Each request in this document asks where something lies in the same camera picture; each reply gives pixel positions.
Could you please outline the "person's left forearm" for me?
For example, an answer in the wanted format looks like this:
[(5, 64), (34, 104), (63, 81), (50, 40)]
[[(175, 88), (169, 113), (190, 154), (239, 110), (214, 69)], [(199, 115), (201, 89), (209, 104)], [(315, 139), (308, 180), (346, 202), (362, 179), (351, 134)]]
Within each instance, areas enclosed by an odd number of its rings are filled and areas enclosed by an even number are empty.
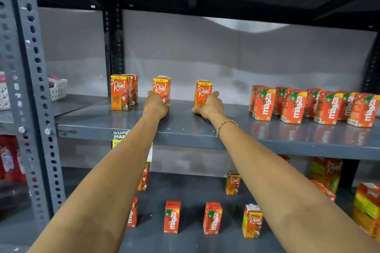
[(27, 253), (118, 253), (159, 121), (142, 116), (82, 180)]

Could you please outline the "person's right hand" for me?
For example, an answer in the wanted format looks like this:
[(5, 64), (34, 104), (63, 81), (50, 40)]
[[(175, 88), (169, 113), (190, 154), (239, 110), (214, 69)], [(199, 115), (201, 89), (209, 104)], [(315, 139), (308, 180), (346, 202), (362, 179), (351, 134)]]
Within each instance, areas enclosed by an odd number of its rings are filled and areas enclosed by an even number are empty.
[(205, 105), (203, 106), (204, 115), (200, 115), (206, 120), (211, 122), (217, 121), (221, 119), (221, 121), (225, 121), (225, 112), (224, 105), (222, 100), (219, 98), (219, 92), (215, 91), (211, 95), (207, 97)]

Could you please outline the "red packet in basket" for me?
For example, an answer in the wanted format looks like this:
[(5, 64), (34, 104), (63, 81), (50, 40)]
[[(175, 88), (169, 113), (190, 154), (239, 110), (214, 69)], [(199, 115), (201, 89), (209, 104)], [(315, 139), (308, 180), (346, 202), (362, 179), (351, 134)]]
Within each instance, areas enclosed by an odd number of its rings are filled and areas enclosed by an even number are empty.
[(61, 82), (61, 78), (48, 74), (48, 81), (49, 81), (49, 87), (54, 88), (56, 84), (59, 84)]

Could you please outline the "orange lychee juice carton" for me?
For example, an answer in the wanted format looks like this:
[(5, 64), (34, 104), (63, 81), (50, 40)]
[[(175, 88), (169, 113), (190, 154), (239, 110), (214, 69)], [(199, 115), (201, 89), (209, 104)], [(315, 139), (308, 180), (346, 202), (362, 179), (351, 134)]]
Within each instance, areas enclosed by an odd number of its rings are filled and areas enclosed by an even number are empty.
[(164, 104), (170, 103), (171, 78), (168, 76), (157, 76), (153, 78), (154, 93), (159, 95)]
[(149, 172), (150, 172), (150, 162), (145, 164), (144, 171), (140, 179), (139, 186), (137, 188), (138, 191), (145, 192), (147, 190), (148, 184), (149, 184)]
[(128, 111), (130, 107), (130, 77), (127, 75), (111, 75), (111, 109)]
[(194, 107), (201, 108), (205, 105), (207, 97), (212, 93), (213, 83), (206, 80), (197, 80), (194, 95)]
[(129, 93), (130, 93), (130, 106), (138, 106), (138, 75), (124, 74), (130, 78)]

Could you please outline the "stack of orange yellow packs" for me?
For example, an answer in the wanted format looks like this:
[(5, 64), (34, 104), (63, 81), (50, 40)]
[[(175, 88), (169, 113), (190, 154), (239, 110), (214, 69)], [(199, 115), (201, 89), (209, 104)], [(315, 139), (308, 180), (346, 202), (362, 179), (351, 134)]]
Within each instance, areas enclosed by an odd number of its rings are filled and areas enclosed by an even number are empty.
[(351, 218), (380, 244), (380, 183), (359, 183)]

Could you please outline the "green and yellow shelf sticker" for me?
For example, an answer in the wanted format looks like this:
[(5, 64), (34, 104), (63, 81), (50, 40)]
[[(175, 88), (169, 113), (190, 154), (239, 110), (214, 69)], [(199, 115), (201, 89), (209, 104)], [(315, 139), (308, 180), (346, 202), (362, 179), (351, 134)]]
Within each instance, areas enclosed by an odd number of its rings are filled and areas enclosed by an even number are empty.
[(112, 131), (112, 147), (114, 149), (117, 144), (125, 138), (125, 136), (130, 132), (130, 130), (114, 130)]

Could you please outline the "person's left hand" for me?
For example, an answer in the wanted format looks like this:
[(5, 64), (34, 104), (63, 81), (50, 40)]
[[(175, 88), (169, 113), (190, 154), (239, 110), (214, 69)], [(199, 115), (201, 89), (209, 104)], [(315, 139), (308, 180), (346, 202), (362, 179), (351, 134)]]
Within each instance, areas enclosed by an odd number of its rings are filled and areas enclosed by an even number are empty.
[(143, 105), (143, 117), (149, 117), (154, 120), (163, 119), (169, 112), (171, 104), (164, 104), (158, 95), (158, 99), (147, 99)]

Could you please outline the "lying orange juice carton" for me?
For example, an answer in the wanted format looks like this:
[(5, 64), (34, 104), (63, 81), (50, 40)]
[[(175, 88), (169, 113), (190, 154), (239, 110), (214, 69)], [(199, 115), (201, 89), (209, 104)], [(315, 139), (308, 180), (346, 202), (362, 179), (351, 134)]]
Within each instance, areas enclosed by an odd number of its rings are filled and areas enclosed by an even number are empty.
[(325, 196), (327, 196), (331, 201), (335, 202), (336, 195), (331, 192), (325, 185), (318, 182), (317, 180), (310, 180)]

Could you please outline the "row of red juice cartons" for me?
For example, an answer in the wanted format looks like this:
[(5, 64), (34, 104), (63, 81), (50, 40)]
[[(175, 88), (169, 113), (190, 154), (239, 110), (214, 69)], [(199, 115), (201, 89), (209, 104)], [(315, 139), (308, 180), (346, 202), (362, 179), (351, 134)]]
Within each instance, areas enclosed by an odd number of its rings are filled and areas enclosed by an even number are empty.
[(319, 125), (335, 126), (341, 121), (372, 128), (379, 107), (380, 95), (372, 93), (254, 85), (249, 112), (256, 121), (269, 122), (279, 116), (285, 124), (300, 125), (303, 118), (309, 118)]

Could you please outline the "grey slotted metal upright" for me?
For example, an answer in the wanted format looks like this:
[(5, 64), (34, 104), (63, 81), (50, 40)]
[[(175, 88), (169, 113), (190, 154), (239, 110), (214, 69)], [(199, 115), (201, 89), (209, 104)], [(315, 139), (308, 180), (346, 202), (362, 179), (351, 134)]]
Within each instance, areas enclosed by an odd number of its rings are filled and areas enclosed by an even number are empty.
[(0, 0), (0, 61), (41, 232), (66, 197), (37, 0)]

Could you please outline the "grey metal shelving rack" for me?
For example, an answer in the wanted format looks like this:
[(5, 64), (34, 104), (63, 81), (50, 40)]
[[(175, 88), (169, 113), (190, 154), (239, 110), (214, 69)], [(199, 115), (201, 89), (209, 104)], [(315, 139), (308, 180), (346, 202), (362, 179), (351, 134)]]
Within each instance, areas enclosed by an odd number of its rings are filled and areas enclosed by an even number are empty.
[[(380, 93), (380, 0), (37, 0), (47, 73), (67, 79), (66, 97), (52, 101), (65, 197), (108, 151), (112, 131), (131, 129), (141, 106), (111, 110), (110, 76), (139, 76), (139, 103), (158, 75), (172, 80), (170, 113), (154, 145), (154, 172), (139, 207), (142, 222), (122, 250), (282, 252), (264, 226), (263, 241), (242, 241), (245, 185), (235, 198), (221, 185), (232, 162), (209, 121), (191, 113), (196, 79), (220, 91), (226, 114), (269, 149), (297, 156), (341, 158), (338, 204), (349, 212), (353, 186), (380, 180), (380, 116), (373, 128), (304, 119), (287, 125), (254, 121), (252, 85)], [(38, 232), (29, 187), (0, 221), (0, 246), (28, 247)], [(179, 232), (164, 233), (166, 201), (180, 201)], [(221, 203), (216, 235), (205, 235), (207, 202)]]

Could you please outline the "small red mango drink carton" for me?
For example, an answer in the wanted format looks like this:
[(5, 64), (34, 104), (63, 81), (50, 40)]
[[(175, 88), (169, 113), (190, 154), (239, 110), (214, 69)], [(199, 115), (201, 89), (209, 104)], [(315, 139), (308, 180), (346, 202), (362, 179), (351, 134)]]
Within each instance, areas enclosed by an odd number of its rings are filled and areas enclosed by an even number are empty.
[(207, 202), (203, 218), (203, 231), (205, 235), (219, 233), (223, 209), (219, 202)]
[(138, 222), (138, 197), (135, 196), (133, 203), (132, 203), (129, 218), (127, 220), (126, 227), (127, 228), (134, 228), (137, 226), (137, 222)]
[(166, 201), (164, 211), (164, 233), (178, 233), (180, 220), (180, 201)]

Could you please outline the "orange mixed fruit juice carton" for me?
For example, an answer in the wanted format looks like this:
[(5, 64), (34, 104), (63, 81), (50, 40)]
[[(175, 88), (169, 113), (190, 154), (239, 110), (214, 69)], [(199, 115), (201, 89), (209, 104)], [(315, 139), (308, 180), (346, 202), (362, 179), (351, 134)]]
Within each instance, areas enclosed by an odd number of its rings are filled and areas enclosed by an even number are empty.
[(258, 205), (245, 205), (242, 222), (242, 233), (244, 238), (258, 239), (260, 237), (263, 220), (263, 213)]
[(241, 175), (237, 171), (229, 170), (226, 177), (225, 193), (230, 196), (238, 194)]

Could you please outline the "red packages pile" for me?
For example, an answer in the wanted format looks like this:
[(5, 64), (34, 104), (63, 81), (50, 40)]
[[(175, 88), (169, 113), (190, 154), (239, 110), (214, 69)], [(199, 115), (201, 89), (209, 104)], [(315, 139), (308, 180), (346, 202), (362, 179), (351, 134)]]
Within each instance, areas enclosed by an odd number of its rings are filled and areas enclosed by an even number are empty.
[(23, 158), (15, 136), (0, 135), (0, 179), (27, 183)]

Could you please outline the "person's right forearm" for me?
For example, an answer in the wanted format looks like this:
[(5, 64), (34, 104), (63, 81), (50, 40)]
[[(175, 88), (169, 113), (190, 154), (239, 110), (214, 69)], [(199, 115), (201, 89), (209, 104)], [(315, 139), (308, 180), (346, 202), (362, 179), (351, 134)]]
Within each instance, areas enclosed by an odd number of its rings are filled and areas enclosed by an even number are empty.
[(380, 244), (292, 165), (227, 118), (212, 125), (221, 126), (222, 143), (287, 253), (380, 253)]

